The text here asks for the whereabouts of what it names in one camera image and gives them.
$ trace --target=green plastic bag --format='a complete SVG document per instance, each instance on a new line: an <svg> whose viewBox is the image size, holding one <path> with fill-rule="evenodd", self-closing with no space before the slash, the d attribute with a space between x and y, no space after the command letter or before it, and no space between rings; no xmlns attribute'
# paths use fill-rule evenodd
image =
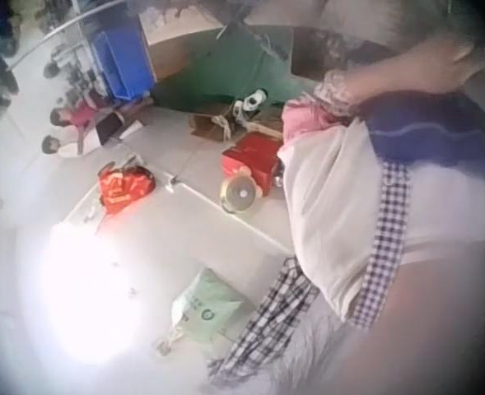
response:
<svg viewBox="0 0 485 395"><path fill-rule="evenodd" d="M172 306L175 327L196 342L210 342L226 328L245 298L211 269L202 270Z"/></svg>

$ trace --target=pink fabric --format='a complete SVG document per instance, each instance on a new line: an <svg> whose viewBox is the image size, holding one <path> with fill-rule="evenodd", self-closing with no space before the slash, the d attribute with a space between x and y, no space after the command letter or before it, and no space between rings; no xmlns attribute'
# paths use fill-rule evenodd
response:
<svg viewBox="0 0 485 395"><path fill-rule="evenodd" d="M72 111L70 123L78 129L83 129L96 115L97 109L93 109L84 101Z"/></svg>
<svg viewBox="0 0 485 395"><path fill-rule="evenodd" d="M282 111L282 135L287 144L303 134L321 132L338 124L320 103L303 96L289 100Z"/></svg>

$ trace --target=hand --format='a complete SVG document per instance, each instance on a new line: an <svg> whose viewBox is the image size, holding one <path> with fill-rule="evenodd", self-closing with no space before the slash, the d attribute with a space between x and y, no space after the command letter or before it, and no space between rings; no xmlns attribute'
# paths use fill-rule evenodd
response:
<svg viewBox="0 0 485 395"><path fill-rule="evenodd" d="M485 68L483 49L452 33L440 33L394 58L402 89L441 94L456 91Z"/></svg>

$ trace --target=person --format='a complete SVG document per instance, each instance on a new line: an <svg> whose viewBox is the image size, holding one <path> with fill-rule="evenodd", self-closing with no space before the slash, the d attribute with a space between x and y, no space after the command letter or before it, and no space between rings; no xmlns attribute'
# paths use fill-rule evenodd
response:
<svg viewBox="0 0 485 395"><path fill-rule="evenodd" d="M443 33L287 102L278 155L298 264L354 340L337 358L337 338L321 349L296 331L306 365L279 358L265 393L462 393L483 378L485 115L459 89L484 67Z"/></svg>
<svg viewBox="0 0 485 395"><path fill-rule="evenodd" d="M73 126L76 129L75 142L62 141L51 135L46 136L41 143L44 154L59 154L72 158L85 155L106 144L112 137L126 138L138 130L134 125L124 130L128 119L148 105L152 105L151 97L144 97L132 103L122 105L117 109L100 107L93 95L87 92L84 100L74 109L53 109L50 122L61 127Z"/></svg>

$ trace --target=checkered fabric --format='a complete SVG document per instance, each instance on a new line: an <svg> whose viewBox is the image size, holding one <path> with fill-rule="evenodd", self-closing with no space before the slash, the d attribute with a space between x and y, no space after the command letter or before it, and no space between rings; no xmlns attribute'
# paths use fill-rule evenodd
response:
<svg viewBox="0 0 485 395"><path fill-rule="evenodd" d="M383 162L383 184L374 244L350 322L362 329L377 320L396 277L407 230L410 177L404 165Z"/></svg>
<svg viewBox="0 0 485 395"><path fill-rule="evenodd" d="M243 383L279 357L286 350L301 314L310 308L318 294L297 259L288 258L227 357L209 362L210 383L218 388Z"/></svg>

